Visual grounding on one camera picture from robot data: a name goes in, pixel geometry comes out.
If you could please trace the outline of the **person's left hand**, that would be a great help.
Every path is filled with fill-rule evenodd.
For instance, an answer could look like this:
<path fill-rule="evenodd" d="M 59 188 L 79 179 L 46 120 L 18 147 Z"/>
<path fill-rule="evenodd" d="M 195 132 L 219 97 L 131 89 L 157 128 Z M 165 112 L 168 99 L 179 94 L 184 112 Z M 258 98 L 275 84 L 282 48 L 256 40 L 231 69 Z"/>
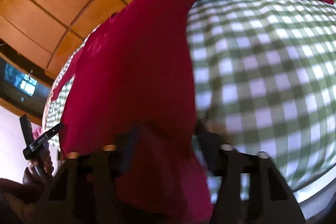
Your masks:
<path fill-rule="evenodd" d="M 51 153 L 49 149 L 40 150 L 37 159 L 28 161 L 27 168 L 23 174 L 23 184 L 45 184 L 47 179 L 45 174 L 51 178 L 54 171 Z"/>

